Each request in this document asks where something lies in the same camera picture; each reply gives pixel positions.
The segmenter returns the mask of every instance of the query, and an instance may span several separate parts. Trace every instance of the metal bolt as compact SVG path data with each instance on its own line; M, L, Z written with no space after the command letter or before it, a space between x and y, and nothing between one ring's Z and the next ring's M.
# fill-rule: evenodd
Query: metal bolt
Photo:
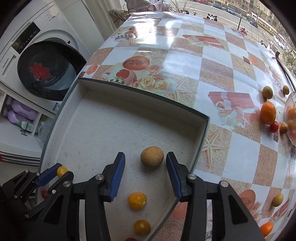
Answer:
M195 174L188 174L188 178L191 180L195 180L196 179L196 175Z
M103 174L96 175L96 179L97 180L102 180L103 178L104 178L104 175Z
M71 185L71 182L70 181L65 181L64 183L63 183L63 186L66 188L66 187L68 187L68 186L70 186Z
M227 181L222 181L222 182L220 182L220 184L221 184L221 186L222 187L228 187L228 182Z

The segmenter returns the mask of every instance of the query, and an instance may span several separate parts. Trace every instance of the checkered tablecloth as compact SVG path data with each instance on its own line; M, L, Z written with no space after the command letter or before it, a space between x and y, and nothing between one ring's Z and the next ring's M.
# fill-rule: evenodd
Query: checkered tablecloth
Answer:
M282 87L292 88L275 57L250 34L199 16L136 13L79 76L150 91L210 116L194 173L209 182L227 180L241 198L253 190L256 200L248 208L259 226L273 222L266 240L276 239L296 207L295 147L287 135L273 134L261 123L262 89L273 89L269 101L283 122ZM284 201L272 208L279 193ZM186 203L179 203L154 240L179 241L185 214ZM211 227L208 202L208 240Z

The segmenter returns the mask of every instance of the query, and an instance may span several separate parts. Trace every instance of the clear fruit bowl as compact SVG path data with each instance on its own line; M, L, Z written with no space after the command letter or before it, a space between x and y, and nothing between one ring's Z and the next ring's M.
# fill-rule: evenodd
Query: clear fruit bowl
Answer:
M296 91L292 92L286 101L285 122L288 124L288 137L296 146Z

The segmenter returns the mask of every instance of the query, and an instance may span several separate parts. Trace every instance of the purple detergent bottle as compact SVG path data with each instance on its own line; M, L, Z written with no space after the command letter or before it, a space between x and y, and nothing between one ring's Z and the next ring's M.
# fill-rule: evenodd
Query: purple detergent bottle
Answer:
M3 115L6 116L12 124L19 125L20 121L26 121L31 123L31 121L28 120L26 117L15 113L13 110L8 111L7 108L4 108Z
M26 117L29 120L35 120L37 118L37 111L22 104L21 102L13 99L12 97L7 98L6 104L11 105L14 112Z

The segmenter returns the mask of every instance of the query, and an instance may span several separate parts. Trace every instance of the road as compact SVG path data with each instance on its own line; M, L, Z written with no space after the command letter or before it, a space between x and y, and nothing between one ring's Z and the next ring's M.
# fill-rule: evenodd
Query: road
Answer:
M177 0L177 3L179 6L182 6L183 8L185 0ZM235 29L237 29L239 24L239 19L240 19L239 14L234 16L226 12L225 8L222 8L222 10L220 10L218 8L213 7L211 3L206 5L206 4L200 4L193 1L188 1L185 9L188 10L190 14L193 14L193 12L196 12L196 15L202 16L202 17L206 17L208 13L217 15L218 21L222 23L226 23ZM246 20L245 17L242 18L240 27L243 27L248 31L248 35L249 35L248 37L250 39L253 39L256 42L260 42L260 40L263 40L266 44L268 44L270 41L273 41L274 44L277 46L279 52L280 53L282 52L282 49L275 43L273 37L269 33L267 33L261 27L258 27L258 28L254 27Z

